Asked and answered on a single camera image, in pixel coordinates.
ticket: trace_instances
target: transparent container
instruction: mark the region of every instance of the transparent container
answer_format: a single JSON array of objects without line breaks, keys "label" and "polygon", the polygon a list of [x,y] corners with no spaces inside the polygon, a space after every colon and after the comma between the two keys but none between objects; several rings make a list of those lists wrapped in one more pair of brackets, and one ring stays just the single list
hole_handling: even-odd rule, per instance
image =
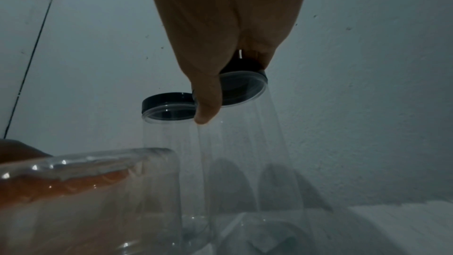
[{"label": "transparent container", "polygon": [[169,148],[181,160],[183,244],[188,254],[210,241],[195,110],[191,93],[163,93],[142,102],[144,147]]},{"label": "transparent container", "polygon": [[168,149],[19,161],[0,175],[0,254],[182,254],[179,161]]},{"label": "transparent container", "polygon": [[243,59],[231,66],[220,76],[220,112],[198,127],[215,250],[316,254],[267,78]]}]

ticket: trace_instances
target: black plastic lid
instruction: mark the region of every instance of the black plastic lid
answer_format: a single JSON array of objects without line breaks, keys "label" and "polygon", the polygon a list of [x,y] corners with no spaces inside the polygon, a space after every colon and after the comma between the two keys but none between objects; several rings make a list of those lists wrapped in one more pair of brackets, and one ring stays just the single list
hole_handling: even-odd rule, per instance
[{"label": "black plastic lid", "polygon": [[157,107],[163,109],[150,113],[148,118],[169,121],[192,119],[196,112],[191,93],[162,93],[148,97],[142,102],[142,114]]},{"label": "black plastic lid", "polygon": [[[224,76],[230,72],[255,72],[264,76],[265,81],[258,77],[247,76]],[[235,105],[245,102],[258,95],[265,89],[267,77],[260,63],[251,59],[231,59],[220,72],[222,85],[222,106]]]}]

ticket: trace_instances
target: white wall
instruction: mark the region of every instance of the white wall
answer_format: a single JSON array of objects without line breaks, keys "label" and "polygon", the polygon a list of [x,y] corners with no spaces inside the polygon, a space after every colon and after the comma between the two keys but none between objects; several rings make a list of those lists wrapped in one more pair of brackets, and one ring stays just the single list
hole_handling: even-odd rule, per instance
[{"label": "white wall", "polygon": [[50,0],[0,0],[0,137],[9,123]]},{"label": "white wall", "polygon": [[[268,70],[296,169],[333,205],[453,198],[451,0],[306,0]],[[138,147],[145,97],[190,91],[152,0],[54,0],[9,138]]]}]

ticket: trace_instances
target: hand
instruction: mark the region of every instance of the hand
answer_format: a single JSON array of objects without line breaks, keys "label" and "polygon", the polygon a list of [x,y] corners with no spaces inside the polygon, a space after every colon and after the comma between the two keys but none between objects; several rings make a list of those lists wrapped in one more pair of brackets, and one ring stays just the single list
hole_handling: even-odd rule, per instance
[{"label": "hand", "polygon": [[219,72],[242,50],[263,69],[289,35],[302,0],[154,0],[181,70],[197,94],[195,121],[219,111]]},{"label": "hand", "polygon": [[0,139],[0,164],[49,156],[21,142]]}]

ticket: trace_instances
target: black lid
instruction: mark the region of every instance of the black lid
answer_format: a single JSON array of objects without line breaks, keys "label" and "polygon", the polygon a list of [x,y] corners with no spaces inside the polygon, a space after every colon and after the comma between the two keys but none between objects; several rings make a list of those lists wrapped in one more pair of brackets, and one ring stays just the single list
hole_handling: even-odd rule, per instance
[{"label": "black lid", "polygon": [[[222,76],[230,72],[255,72],[259,76]],[[252,59],[231,59],[220,72],[222,106],[245,102],[265,89],[267,77],[261,64]]]},{"label": "black lid", "polygon": [[195,116],[195,101],[191,93],[162,93],[146,98],[142,102],[142,114],[150,109],[162,107],[162,110],[156,110],[148,118],[158,120],[183,120],[192,119]]}]

